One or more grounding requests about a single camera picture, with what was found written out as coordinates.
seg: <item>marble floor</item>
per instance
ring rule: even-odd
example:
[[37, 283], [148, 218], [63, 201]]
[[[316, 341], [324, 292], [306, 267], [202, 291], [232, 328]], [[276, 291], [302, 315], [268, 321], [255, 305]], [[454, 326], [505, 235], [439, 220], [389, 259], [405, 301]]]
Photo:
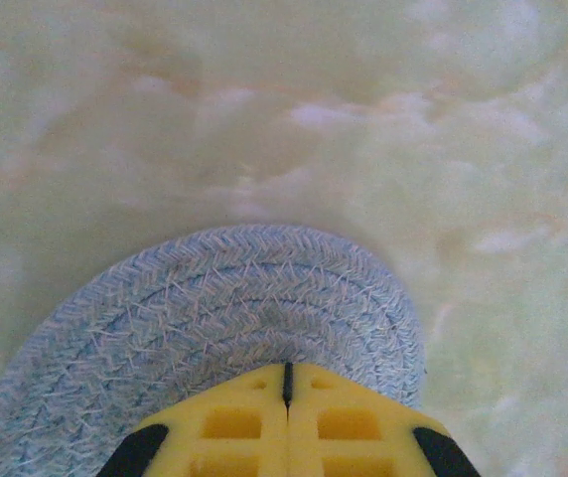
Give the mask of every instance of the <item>marble floor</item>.
[[0, 376], [165, 239], [380, 254], [425, 410], [486, 476], [568, 476], [568, 0], [0, 0]]

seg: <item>braided cotton rope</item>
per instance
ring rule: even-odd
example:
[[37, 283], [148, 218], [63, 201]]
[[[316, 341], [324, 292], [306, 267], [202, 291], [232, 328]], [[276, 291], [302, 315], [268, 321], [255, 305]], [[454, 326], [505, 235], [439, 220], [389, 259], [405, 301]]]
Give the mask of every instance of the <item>braided cotton rope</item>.
[[285, 361], [418, 404], [412, 305], [365, 249], [292, 226], [149, 248], [61, 304], [9, 366], [0, 476], [93, 475], [146, 415]]

